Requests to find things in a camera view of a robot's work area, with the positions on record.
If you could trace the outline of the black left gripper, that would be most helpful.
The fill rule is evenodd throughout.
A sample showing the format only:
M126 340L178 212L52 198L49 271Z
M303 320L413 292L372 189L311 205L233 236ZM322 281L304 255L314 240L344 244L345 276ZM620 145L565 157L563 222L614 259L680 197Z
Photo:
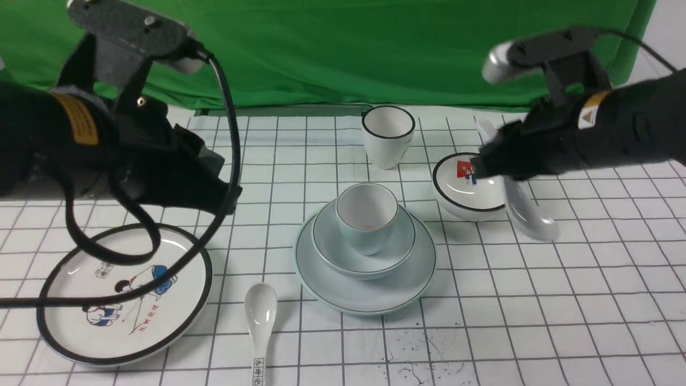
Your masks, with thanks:
M110 152L118 185L140 205L232 215L242 194L240 162L208 147L201 136L167 120L168 105L135 98L131 108L111 108Z

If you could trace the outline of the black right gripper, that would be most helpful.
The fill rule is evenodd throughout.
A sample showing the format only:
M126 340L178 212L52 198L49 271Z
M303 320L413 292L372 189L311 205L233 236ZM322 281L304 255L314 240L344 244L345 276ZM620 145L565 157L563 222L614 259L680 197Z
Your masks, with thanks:
M481 147L474 159L475 175L525 181L584 169L576 143L579 113L578 105L533 105L523 120L502 125Z

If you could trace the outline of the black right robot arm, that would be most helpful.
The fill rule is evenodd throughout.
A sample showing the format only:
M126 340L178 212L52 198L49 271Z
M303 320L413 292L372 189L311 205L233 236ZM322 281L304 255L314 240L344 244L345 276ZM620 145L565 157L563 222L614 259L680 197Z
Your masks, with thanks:
M505 124L471 159L479 179L524 181L580 169L669 160L684 164L685 73L608 92L574 95L563 107L540 103Z

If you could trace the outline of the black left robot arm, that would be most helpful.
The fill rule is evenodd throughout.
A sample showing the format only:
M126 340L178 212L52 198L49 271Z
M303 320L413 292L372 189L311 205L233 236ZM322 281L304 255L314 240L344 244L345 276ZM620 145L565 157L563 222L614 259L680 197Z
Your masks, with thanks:
M114 200L217 215L234 213L242 187L220 179L225 159L167 120L143 96L125 112L75 86L51 91L2 82L2 200Z

